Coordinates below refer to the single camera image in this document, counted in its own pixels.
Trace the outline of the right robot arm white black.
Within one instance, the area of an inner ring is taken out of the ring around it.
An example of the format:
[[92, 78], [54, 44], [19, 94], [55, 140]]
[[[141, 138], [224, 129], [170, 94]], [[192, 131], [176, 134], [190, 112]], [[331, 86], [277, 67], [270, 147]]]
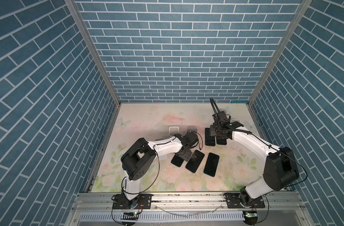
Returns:
[[297, 162], [290, 148], [280, 148], [261, 139], [240, 122], [231, 122], [224, 111], [214, 113], [213, 119], [210, 136], [239, 142], [264, 161], [263, 175], [240, 189], [239, 201], [242, 206], [249, 208], [263, 195], [280, 191], [299, 179]]

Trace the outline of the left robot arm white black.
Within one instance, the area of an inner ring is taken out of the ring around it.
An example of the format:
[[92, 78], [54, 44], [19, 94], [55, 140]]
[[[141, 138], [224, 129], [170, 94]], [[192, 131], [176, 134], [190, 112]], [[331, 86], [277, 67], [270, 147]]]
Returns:
[[147, 173], [153, 161], [167, 154], [175, 154], [183, 161], [192, 157], [192, 149], [203, 147], [203, 139], [196, 131], [189, 131], [186, 135], [174, 134], [170, 138], [159, 141], [147, 141], [139, 138], [121, 157], [122, 168], [126, 174], [122, 184], [122, 193], [129, 200], [135, 200], [141, 193], [140, 180]]

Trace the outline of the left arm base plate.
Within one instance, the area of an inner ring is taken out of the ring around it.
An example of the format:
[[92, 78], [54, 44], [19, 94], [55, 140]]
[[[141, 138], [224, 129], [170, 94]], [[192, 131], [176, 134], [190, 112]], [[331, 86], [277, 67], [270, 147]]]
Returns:
[[126, 210], [136, 209], [140, 204], [140, 209], [150, 209], [152, 202], [152, 194], [141, 194], [132, 200], [128, 200], [124, 193], [117, 194], [113, 198], [113, 209]]

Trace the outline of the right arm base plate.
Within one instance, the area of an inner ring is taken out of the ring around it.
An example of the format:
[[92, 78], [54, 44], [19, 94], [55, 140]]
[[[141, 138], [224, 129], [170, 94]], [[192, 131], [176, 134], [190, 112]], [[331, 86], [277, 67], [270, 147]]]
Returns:
[[245, 193], [224, 193], [223, 198], [226, 200], [227, 207], [229, 209], [240, 209], [240, 208], [265, 208], [263, 198], [252, 199]]

